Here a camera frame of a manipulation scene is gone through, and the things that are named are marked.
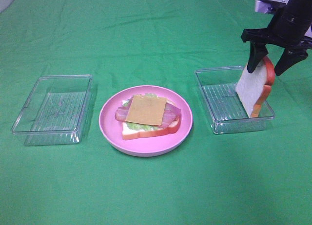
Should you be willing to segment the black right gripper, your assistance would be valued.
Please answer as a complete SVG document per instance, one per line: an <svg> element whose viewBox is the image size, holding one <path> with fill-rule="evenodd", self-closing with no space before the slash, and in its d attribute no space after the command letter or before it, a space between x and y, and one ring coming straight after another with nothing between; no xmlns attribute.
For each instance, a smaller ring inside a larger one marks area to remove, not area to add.
<svg viewBox="0 0 312 225"><path fill-rule="evenodd" d="M305 60L308 57L306 49L312 48L312 38L305 36L311 23L312 2L295 1L279 8L267 28L244 29L241 38L243 42L250 41L248 73L252 74L259 62L268 54L266 44L285 48L274 68L277 76Z"/></svg>

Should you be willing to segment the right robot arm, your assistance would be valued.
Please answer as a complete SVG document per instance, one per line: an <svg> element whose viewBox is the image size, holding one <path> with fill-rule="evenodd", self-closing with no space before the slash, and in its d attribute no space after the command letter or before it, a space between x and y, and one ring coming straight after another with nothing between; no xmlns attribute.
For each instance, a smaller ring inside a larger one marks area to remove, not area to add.
<svg viewBox="0 0 312 225"><path fill-rule="evenodd" d="M273 2L274 16L266 28L244 29L243 42L250 42L250 56L247 64L253 73L258 63L268 54L266 44L284 48L274 71L277 76L308 57L312 38L306 32L312 25L312 0L288 0L287 3Z"/></svg>

